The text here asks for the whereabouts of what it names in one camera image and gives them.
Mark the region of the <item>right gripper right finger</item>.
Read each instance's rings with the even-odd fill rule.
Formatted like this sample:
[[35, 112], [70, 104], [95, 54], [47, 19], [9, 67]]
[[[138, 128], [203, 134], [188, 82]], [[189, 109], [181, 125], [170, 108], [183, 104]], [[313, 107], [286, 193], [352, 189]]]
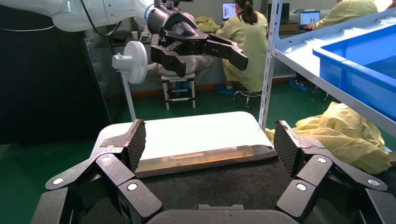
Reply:
[[320, 141], [296, 134], [278, 121], [274, 149], [292, 178], [276, 207], [299, 223], [318, 199], [354, 224], [388, 221], [388, 187], [382, 180], [337, 159]]

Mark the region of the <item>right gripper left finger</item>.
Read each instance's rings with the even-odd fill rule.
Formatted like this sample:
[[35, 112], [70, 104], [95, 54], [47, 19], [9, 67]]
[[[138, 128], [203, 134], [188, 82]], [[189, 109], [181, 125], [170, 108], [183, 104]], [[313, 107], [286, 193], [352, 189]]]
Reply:
[[66, 191], [76, 215], [108, 198], [127, 223], [145, 224], [163, 210], [135, 174], [145, 144], [145, 122], [137, 119], [125, 134], [103, 140], [91, 157], [52, 177], [45, 187]]

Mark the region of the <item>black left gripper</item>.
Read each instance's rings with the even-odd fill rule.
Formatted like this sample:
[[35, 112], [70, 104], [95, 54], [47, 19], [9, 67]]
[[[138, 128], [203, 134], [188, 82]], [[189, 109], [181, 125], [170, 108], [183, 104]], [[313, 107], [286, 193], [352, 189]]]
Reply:
[[205, 34], [183, 12], [167, 8], [164, 4], [151, 9], [147, 26], [152, 34], [150, 60], [175, 72], [179, 77], [186, 75], [186, 62], [180, 56], [202, 55], [228, 60], [239, 70], [248, 66], [248, 57], [237, 44], [214, 34]]

